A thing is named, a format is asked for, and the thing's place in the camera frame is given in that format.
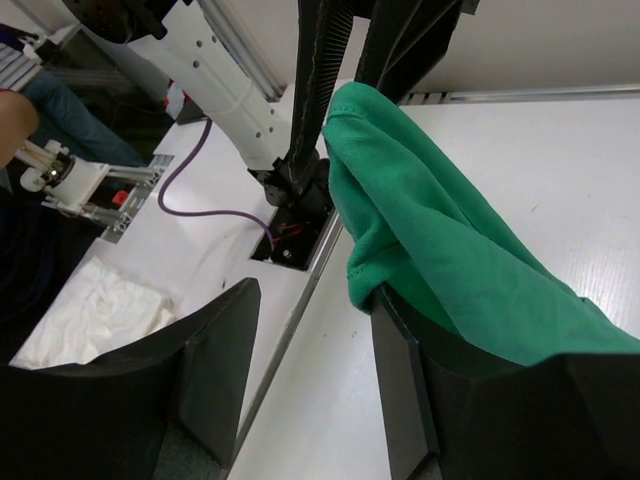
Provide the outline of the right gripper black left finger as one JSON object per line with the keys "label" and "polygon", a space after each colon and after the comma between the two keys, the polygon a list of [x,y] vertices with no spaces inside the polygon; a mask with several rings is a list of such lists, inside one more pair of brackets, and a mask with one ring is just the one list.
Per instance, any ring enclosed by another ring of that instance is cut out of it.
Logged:
{"label": "right gripper black left finger", "polygon": [[231,465],[254,348],[259,283],[246,278],[189,316],[92,362],[1,368],[5,479],[149,479],[179,460],[175,431]]}

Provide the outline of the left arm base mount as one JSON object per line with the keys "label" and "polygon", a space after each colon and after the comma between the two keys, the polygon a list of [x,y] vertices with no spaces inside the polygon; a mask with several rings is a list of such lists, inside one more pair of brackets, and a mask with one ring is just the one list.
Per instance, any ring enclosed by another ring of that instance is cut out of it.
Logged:
{"label": "left arm base mount", "polygon": [[306,270],[334,209],[329,195],[329,162],[318,153],[310,159],[311,176],[306,188],[296,194],[288,178],[286,163],[279,159],[272,171],[250,174],[264,189],[267,202],[276,208],[268,227],[273,238],[264,236],[251,258]]}

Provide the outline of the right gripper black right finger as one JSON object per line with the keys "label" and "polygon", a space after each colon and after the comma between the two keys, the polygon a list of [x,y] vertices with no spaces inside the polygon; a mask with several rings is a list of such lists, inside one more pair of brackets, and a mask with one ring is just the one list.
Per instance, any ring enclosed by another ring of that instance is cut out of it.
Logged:
{"label": "right gripper black right finger", "polygon": [[372,338],[395,479],[635,479],[639,359],[516,365],[458,338],[388,286]]}

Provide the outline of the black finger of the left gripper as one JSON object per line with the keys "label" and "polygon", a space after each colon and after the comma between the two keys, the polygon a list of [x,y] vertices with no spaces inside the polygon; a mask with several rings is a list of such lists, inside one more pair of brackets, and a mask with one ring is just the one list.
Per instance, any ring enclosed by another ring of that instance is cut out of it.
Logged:
{"label": "black finger of the left gripper", "polygon": [[353,27],[351,1],[298,3],[298,49],[291,141],[287,155],[293,192],[314,176],[312,159]]}
{"label": "black finger of the left gripper", "polygon": [[444,57],[459,17],[454,0],[374,1],[355,80],[399,103]]}

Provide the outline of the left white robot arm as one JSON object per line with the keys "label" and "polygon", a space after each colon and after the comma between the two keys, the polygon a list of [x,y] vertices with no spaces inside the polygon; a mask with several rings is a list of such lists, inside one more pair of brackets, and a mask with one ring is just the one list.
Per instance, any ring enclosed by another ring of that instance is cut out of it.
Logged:
{"label": "left white robot arm", "polygon": [[300,1],[293,118],[275,114],[195,1],[69,1],[90,31],[126,44],[184,89],[265,188],[301,197],[357,17],[369,21],[357,81],[399,102],[444,57],[471,1]]}

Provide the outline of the green tank top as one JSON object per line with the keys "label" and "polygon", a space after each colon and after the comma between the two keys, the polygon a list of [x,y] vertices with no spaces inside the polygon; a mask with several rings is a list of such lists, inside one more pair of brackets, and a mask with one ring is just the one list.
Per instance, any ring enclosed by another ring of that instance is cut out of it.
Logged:
{"label": "green tank top", "polygon": [[421,319],[513,363],[561,353],[635,354],[636,338],[551,274],[399,107],[358,82],[334,94],[323,136],[329,189],[353,239],[352,304],[392,287]]}

